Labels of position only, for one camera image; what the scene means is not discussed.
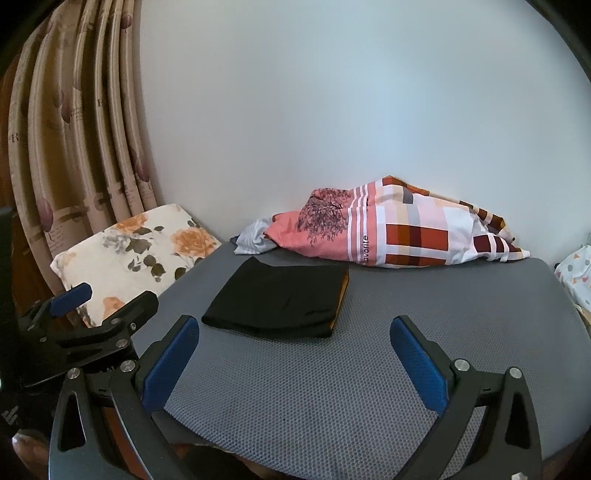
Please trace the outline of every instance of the white wall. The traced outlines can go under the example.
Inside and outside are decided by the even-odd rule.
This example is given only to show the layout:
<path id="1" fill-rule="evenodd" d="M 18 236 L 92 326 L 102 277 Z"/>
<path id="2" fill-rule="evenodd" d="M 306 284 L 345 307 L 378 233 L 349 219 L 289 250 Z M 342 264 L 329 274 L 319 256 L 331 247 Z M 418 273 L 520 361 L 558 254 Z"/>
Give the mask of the white wall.
<path id="1" fill-rule="evenodd" d="M 591 229 L 591 85 L 525 0 L 142 0 L 152 178 L 223 239 L 391 174 L 548 262 Z"/>

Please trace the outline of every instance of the checkered fabric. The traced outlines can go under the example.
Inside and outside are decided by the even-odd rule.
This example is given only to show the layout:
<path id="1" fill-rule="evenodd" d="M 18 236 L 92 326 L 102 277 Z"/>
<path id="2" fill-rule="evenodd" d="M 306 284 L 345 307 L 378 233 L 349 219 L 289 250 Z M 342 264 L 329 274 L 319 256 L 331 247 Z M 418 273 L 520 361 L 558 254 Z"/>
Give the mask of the checkered fabric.
<path id="1" fill-rule="evenodd" d="M 315 190 L 302 210 L 275 215 L 265 235 L 307 257 L 378 267 L 530 256 L 513 244 L 501 217 L 396 177 L 352 190 Z"/>

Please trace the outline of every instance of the tree print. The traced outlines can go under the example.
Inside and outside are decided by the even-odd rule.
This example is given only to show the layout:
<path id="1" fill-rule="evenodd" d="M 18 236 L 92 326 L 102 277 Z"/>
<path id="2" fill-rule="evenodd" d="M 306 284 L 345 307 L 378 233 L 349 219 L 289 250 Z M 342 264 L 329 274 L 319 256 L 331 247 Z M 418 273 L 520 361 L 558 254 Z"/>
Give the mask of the tree print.
<path id="1" fill-rule="evenodd" d="M 347 228 L 343 209 L 351 202 L 351 198 L 349 190 L 318 189 L 312 192 L 297 221 L 298 231 L 308 232 L 311 246 L 319 237 L 332 242 Z"/>

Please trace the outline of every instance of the black clamp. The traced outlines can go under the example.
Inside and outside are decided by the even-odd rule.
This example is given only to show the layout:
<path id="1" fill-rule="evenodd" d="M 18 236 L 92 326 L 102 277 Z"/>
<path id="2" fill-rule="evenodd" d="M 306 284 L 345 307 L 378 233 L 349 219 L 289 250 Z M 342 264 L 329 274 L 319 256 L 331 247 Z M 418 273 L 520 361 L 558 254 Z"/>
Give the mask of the black clamp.
<path id="1" fill-rule="evenodd" d="M 424 405 L 439 414 L 395 480 L 441 478 L 476 407 L 486 407 L 480 429 L 463 468 L 449 478 L 541 479 L 540 435 L 519 368 L 493 374 L 452 361 L 404 315 L 392 321 L 390 341 Z"/>
<path id="2" fill-rule="evenodd" d="M 48 333 L 50 322 L 88 301 L 90 285 L 82 283 L 71 290 L 34 305 L 18 321 L 20 389 L 45 389 L 61 381 L 73 367 L 88 373 L 118 365 L 119 359 L 135 355 L 131 335 L 158 310 L 158 298 L 145 291 L 94 328 Z"/>
<path id="3" fill-rule="evenodd" d="M 134 300 L 135 307 L 127 314 L 122 309 L 110 317 L 125 318 L 125 328 L 118 330 L 119 334 L 132 333 L 131 325 L 138 321 L 134 315 L 140 314 L 145 322 L 143 315 L 151 311 L 151 302 L 157 305 L 155 296 L 142 295 Z M 439 413 L 395 480 L 441 478 L 473 409 L 480 406 L 486 406 L 486 413 L 472 450 L 464 467 L 450 478 L 540 480 L 540 438 L 527 384 L 518 368 L 492 374 L 477 371 L 464 359 L 452 362 L 438 344 L 428 341 L 405 316 L 392 321 L 390 340 L 424 404 Z M 113 336 L 105 341 L 113 341 Z M 50 480 L 135 478 L 111 443 L 101 406 L 115 408 L 150 478 L 194 479 L 150 415 L 164 408 L 198 341 L 197 320 L 182 316 L 165 338 L 152 344 L 139 359 L 130 346 L 131 350 L 125 350 L 127 356 L 117 356 L 120 363 L 110 371 L 100 372 L 94 367 L 94 362 L 102 357 L 70 368 L 51 432 Z M 105 351 L 105 358 L 114 358 L 115 351 L 110 348 L 109 352 Z"/>

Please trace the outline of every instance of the floral pillow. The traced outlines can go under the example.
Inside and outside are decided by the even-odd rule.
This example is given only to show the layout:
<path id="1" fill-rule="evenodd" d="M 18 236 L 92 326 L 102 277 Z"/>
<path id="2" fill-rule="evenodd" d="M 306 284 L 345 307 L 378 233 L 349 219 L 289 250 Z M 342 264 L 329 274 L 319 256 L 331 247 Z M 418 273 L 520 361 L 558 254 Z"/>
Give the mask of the floral pillow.
<path id="1" fill-rule="evenodd" d="M 88 326 L 145 290 L 160 295 L 220 242 L 181 207 L 141 213 L 58 254 L 51 263 L 66 290 L 86 282 L 92 298 L 79 308 Z"/>

